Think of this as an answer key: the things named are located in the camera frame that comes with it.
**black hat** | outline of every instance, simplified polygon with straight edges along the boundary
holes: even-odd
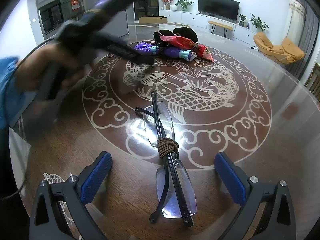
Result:
[[[194,32],[194,30],[192,30],[188,27],[185,27],[185,26],[181,27],[181,28],[175,28],[173,30],[173,34],[190,39],[194,43],[198,42],[198,37],[197,37],[197,34]]]
[[[160,39],[160,35],[163,35],[163,36],[174,36],[174,34],[171,32],[171,31],[168,31],[168,30],[159,30],[159,31],[156,31],[153,33],[153,38],[156,42],[156,45],[159,46],[159,47],[166,47],[168,46],[169,43],[167,43],[166,41],[162,41]]]

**poster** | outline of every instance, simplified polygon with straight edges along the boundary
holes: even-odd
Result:
[[[75,11],[80,8],[79,0],[71,0],[72,10]]]

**orange chair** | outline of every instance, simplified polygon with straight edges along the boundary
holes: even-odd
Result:
[[[253,41],[264,55],[275,57],[283,64],[296,62],[305,56],[305,53],[288,38],[284,38],[281,45],[273,45],[265,33],[259,32],[253,36]]]

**metal screw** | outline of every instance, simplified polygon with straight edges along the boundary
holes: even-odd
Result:
[[[256,176],[251,176],[250,180],[251,180],[252,183],[257,183],[259,181]]]
[[[280,181],[280,185],[281,185],[282,187],[285,187],[285,186],[287,186],[287,183],[286,183],[284,180],[281,180],[281,181]]]
[[[43,187],[46,184],[47,184],[47,181],[45,179],[40,181],[40,186],[41,187]]]
[[[68,178],[68,181],[71,182],[71,183],[74,183],[77,179],[78,179],[77,176],[70,176],[70,177]]]

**person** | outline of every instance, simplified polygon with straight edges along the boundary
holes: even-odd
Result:
[[[39,88],[46,67],[51,61],[56,61],[73,72],[61,83],[62,89],[69,89],[84,76],[84,68],[58,43],[42,46],[22,64],[17,57],[0,59],[0,128],[7,127],[7,122],[22,108],[24,93]]]

